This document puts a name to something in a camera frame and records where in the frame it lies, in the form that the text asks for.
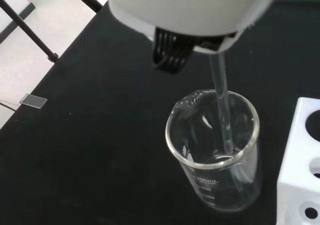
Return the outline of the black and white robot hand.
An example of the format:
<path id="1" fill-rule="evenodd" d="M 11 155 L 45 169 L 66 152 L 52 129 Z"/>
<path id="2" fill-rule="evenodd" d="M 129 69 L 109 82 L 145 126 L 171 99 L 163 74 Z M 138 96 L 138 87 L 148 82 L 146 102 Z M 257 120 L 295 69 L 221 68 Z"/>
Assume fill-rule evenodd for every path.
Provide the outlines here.
<path id="1" fill-rule="evenodd" d="M 152 63 L 177 74 L 192 52 L 228 50 L 274 0 L 108 0 L 112 15 L 153 43 Z"/>

